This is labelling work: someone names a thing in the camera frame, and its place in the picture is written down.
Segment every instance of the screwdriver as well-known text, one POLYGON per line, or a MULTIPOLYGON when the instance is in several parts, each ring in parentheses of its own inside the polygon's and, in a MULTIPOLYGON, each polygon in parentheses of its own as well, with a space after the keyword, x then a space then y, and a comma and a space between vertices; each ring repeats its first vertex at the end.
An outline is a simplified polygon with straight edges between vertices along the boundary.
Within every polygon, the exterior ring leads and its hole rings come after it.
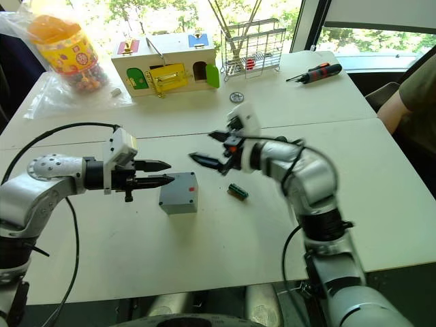
POLYGON ((339 74, 342 70, 342 66, 338 63, 330 65, 329 63, 322 63, 314 68, 311 68, 307 73, 297 75, 293 78, 288 78, 286 82, 290 80, 295 80, 296 82, 302 82, 303 84, 309 84, 315 82, 316 80, 321 80, 330 76, 339 74))

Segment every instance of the gray box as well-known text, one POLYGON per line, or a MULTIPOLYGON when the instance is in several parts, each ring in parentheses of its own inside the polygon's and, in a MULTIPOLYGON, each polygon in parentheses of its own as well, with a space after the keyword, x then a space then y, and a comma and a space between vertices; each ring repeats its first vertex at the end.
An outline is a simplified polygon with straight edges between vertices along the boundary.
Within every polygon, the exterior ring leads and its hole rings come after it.
POLYGON ((177 213, 196 213, 198 184, 194 172, 167 174, 175 179, 161 187, 159 206, 168 215, 177 213))

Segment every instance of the person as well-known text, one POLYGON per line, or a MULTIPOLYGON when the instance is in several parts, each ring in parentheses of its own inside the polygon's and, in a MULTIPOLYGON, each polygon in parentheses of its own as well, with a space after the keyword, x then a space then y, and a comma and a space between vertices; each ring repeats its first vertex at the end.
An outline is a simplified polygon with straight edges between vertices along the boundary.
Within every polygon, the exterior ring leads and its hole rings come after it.
POLYGON ((377 113, 436 198, 436 54, 377 113))

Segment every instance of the green shirt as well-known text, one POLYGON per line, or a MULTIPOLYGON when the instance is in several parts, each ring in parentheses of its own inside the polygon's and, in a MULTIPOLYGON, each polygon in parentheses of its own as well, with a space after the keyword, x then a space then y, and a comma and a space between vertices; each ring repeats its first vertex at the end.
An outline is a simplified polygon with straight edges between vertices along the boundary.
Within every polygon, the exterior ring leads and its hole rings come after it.
POLYGON ((436 155, 436 55, 418 68, 399 89, 407 109, 399 132, 436 155))

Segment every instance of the metal basket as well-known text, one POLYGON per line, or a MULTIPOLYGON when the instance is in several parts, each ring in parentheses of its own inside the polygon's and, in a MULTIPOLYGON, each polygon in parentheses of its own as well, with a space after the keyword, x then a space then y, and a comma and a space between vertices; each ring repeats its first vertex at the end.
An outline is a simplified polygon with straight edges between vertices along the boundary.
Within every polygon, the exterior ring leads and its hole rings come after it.
POLYGON ((225 73, 225 81, 242 74, 246 78, 260 76, 264 69, 279 70, 286 29, 279 27, 278 19, 240 23, 228 29, 230 34, 221 31, 221 73, 225 73))

